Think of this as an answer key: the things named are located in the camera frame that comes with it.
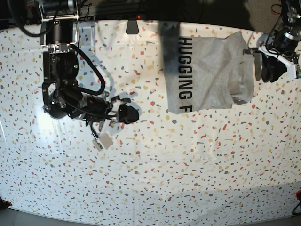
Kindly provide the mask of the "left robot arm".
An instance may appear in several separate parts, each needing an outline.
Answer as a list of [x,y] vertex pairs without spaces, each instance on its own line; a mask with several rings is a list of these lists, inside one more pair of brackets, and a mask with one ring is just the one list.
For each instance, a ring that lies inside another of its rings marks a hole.
[[265,40],[258,47],[250,48],[245,53],[255,58],[255,78],[257,81],[275,82],[284,73],[289,79],[301,77],[299,64],[300,53],[297,50],[301,42],[301,2],[282,0],[281,12],[276,23]]

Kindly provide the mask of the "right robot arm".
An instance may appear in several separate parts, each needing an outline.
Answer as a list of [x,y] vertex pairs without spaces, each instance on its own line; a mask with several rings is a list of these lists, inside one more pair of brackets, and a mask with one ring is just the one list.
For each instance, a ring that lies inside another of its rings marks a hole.
[[[131,124],[139,120],[139,113],[129,106],[130,99],[116,96],[107,101],[105,80],[89,57],[79,48],[79,13],[77,0],[40,0],[42,27],[40,44],[43,53],[44,81],[43,109],[52,118],[85,121],[99,128],[112,123]],[[98,90],[80,87],[77,75],[81,56],[100,81]]]

